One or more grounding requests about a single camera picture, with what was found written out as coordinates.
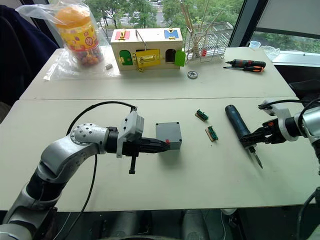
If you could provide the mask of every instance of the green door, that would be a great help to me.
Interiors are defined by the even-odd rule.
[[[174,64],[180,67],[185,66],[186,53],[178,50],[175,53]]]
[[[133,65],[131,54],[128,50],[121,50],[120,51],[120,58],[122,61],[122,65],[124,65],[124,66]]]

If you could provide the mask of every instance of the plastic cup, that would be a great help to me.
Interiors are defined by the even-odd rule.
[[[260,48],[260,46],[261,46],[261,43],[259,41],[251,41],[249,48],[257,49],[257,48]]]

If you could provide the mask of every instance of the orange lid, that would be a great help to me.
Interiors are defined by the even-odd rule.
[[[84,7],[67,6],[58,11],[55,17],[61,21],[61,24],[55,24],[58,28],[72,29],[81,27],[91,21],[90,12]]]

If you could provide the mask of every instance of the cordless screwdriver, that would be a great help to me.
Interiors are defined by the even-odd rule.
[[[225,107],[225,113],[230,121],[230,123],[232,124],[236,135],[238,136],[238,139],[240,140],[243,136],[250,134],[249,129],[247,128],[244,120],[242,119],[240,113],[238,112],[238,110],[236,109],[236,107],[234,105],[228,105]],[[241,142],[242,146],[244,147],[244,149],[249,150],[250,153],[252,153],[256,159],[256,161],[258,162],[260,168],[263,169],[262,163],[258,157],[258,155],[256,154],[256,150],[255,150],[255,146],[256,144],[247,144],[245,142]]]
[[[233,59],[232,61],[226,61],[227,64],[231,64],[234,68],[243,68],[243,67],[266,67],[266,63],[264,61],[253,61],[253,60],[241,60],[241,59]]]

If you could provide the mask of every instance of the metal washer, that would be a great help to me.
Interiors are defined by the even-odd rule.
[[[198,77],[198,73],[196,71],[189,71],[187,76],[190,79],[196,79]]]

